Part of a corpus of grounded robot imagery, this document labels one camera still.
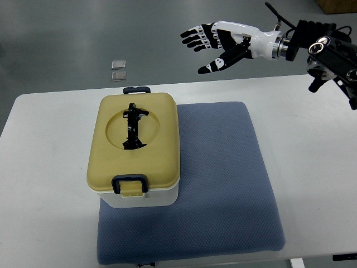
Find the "white robotic hand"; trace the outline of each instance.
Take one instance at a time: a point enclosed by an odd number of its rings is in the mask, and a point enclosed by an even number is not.
[[[282,50],[280,31],[261,32],[258,28],[234,22],[202,24],[182,33],[181,37],[184,38],[182,43],[196,52],[209,48],[225,50],[210,64],[201,67],[199,74],[222,71],[243,58],[276,59]]]

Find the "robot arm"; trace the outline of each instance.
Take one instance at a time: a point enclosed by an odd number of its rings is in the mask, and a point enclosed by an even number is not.
[[[199,69],[199,74],[224,70],[242,58],[278,57],[282,39],[280,31],[261,32],[258,28],[234,22],[219,21],[203,24],[181,34],[182,43],[198,52],[202,49],[224,49],[217,59]]]
[[[224,52],[210,64],[201,67],[199,74],[221,71],[243,58],[254,59],[262,56],[268,60],[285,58],[294,61],[300,48],[308,50],[307,72],[315,78],[309,87],[316,92],[324,83],[333,80],[345,93],[351,108],[357,109],[357,46],[349,37],[351,27],[336,29],[334,23],[323,24],[299,21],[297,26],[289,23],[269,4],[266,6],[277,16],[274,31],[262,32],[258,28],[234,22],[219,21],[203,24],[181,34],[183,44],[202,49],[223,49]],[[287,33],[279,31],[283,21],[291,29]],[[349,28],[349,33],[341,29]]]

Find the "yellow lid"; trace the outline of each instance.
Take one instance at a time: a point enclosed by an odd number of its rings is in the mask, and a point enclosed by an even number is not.
[[[138,138],[146,146],[124,150],[128,120],[123,115],[130,103],[149,112],[138,121]],[[100,103],[89,156],[88,185],[95,191],[111,191],[112,179],[128,174],[146,176],[149,189],[169,188],[180,177],[177,107],[167,93],[111,95]],[[141,183],[120,183],[120,187],[125,195],[140,195]]]

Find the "black handle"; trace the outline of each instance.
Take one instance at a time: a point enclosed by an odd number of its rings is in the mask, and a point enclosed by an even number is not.
[[[129,104],[127,111],[124,111],[123,118],[128,119],[128,137],[123,143],[124,150],[135,150],[146,146],[138,138],[138,121],[143,116],[149,115],[148,111],[137,109],[134,102]]]
[[[130,174],[130,175],[117,175],[112,179],[113,190],[116,194],[120,194],[120,181],[140,181],[141,182],[141,190],[143,193],[147,193],[147,178],[143,174]]]
[[[124,94],[129,94],[129,93],[151,93],[149,87],[128,87],[128,88],[123,88],[123,93]]]

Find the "gray floor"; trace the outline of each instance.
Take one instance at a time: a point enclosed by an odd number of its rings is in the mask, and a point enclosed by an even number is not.
[[[298,20],[350,25],[354,28],[352,40],[357,42],[356,13],[325,15],[314,0],[270,3],[295,25]],[[307,52],[300,50],[294,62],[245,59],[222,72],[197,74],[199,67],[222,51],[195,53],[181,44],[180,33],[218,20],[252,25],[262,31],[271,31],[276,23],[263,0],[1,0],[0,133],[13,102],[25,93],[306,73]],[[127,61],[124,82],[110,81],[110,65],[115,59]],[[307,268],[357,266],[357,261],[333,262],[331,256],[304,261]],[[278,261],[232,266],[289,264]]]

